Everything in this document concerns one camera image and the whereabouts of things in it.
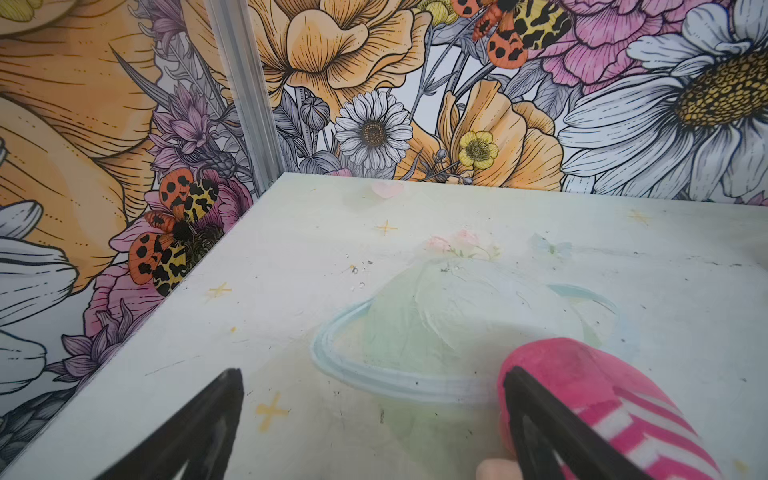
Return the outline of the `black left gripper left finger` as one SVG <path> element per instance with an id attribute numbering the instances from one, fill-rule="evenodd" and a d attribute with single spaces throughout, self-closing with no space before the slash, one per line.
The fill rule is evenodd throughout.
<path id="1" fill-rule="evenodd" d="M 239 426 L 239 369 L 218 375 L 100 479 L 222 479 Z"/>

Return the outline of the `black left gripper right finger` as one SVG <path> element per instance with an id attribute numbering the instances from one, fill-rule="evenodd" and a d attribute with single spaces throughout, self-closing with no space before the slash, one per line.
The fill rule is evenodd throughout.
<path id="1" fill-rule="evenodd" d="M 523 368 L 502 376 L 502 399 L 525 479 L 647 479 Z"/>

